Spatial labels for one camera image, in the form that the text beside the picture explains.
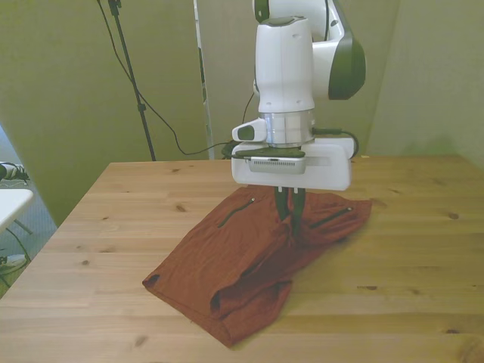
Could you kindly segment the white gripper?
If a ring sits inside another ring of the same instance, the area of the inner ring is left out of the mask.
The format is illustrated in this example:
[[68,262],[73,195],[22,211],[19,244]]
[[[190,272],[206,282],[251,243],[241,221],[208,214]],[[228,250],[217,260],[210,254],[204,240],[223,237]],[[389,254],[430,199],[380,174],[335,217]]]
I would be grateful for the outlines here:
[[355,142],[351,138],[316,138],[296,148],[272,148],[272,155],[260,151],[265,143],[244,142],[231,153],[231,172],[239,184],[275,188],[278,218],[290,214],[292,190],[293,234],[298,234],[306,204],[306,189],[346,190],[351,184],[351,158]]

